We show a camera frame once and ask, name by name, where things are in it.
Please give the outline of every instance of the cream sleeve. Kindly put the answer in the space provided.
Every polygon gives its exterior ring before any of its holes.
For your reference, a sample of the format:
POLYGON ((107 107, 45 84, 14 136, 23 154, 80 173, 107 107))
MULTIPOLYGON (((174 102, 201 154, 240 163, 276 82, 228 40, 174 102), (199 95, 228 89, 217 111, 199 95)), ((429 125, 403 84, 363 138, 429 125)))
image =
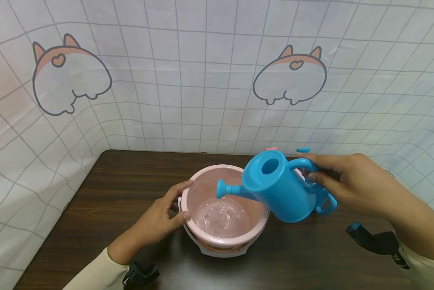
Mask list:
POLYGON ((420 256, 399 241, 399 252, 410 269, 402 269, 418 290, 434 290, 434 261, 420 256))
POLYGON ((63 290, 122 290, 122 280, 127 271, 128 266, 113 262, 105 248, 63 290))

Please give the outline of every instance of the fingernail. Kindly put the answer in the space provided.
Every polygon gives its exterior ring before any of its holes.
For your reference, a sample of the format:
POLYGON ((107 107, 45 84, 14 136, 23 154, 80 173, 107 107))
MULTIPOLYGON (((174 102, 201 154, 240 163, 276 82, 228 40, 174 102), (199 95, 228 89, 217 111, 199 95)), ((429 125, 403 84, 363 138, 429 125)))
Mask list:
POLYGON ((191 219, 191 214, 189 211, 184 211, 183 212, 183 217, 185 218, 186 221, 189 221, 191 219))
POLYGON ((307 179, 309 180, 310 183, 315 183, 315 175, 313 173, 309 173, 307 179))

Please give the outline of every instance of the person's left hand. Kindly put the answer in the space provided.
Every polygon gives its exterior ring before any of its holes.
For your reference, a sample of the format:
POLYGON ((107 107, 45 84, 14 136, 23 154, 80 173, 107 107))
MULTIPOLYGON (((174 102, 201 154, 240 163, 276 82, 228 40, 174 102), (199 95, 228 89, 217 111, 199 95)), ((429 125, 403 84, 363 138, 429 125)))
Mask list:
POLYGON ((172 219, 169 218, 168 211, 177 210, 177 205, 173 202, 177 201, 183 190, 191 184, 193 184, 192 180, 175 184, 164 197, 154 201, 131 228, 107 247, 107 254, 111 260, 120 265, 128 265, 138 250, 161 241, 174 229, 190 220, 191 214, 188 211, 182 211, 172 219))
POLYGON ((154 201, 150 208, 132 226, 131 229, 137 232, 138 239, 141 240, 143 247, 161 241, 174 229, 184 225, 191 219, 191 214, 188 211, 182 211, 172 219, 169 219, 168 214, 169 209, 178 210, 177 205, 172 203, 177 201, 183 190, 190 187, 191 184, 193 184, 193 181, 187 180, 172 186, 165 196, 154 201))

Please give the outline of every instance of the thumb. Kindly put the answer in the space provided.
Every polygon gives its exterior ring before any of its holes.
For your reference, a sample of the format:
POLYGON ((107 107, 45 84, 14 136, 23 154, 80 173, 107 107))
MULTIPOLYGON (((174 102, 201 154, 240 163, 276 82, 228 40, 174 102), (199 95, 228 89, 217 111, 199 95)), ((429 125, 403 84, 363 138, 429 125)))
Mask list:
POLYGON ((347 191, 344 184, 320 171, 309 173, 308 180, 309 182, 319 184, 321 187, 326 189, 327 192, 331 193, 333 197, 338 199, 341 199, 341 196, 345 195, 347 191))
POLYGON ((190 219, 191 214, 189 211, 182 211, 181 213, 178 213, 170 220, 171 230, 173 231, 174 229, 183 226, 190 219))

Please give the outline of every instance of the black clip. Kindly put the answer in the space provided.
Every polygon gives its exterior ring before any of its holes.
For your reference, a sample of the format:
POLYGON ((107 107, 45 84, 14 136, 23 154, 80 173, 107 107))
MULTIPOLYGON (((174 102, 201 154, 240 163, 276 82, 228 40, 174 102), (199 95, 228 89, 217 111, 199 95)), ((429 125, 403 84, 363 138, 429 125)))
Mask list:
POLYGON ((375 254, 390 255, 400 268, 410 269, 407 262, 399 253, 399 243, 393 232, 381 232, 372 235, 359 222, 348 226, 346 232, 362 248, 375 254))
POLYGON ((137 261, 133 261, 125 275, 122 284, 124 290, 137 289, 139 286, 147 286, 159 277, 159 270, 156 265, 151 264, 142 269, 137 261))

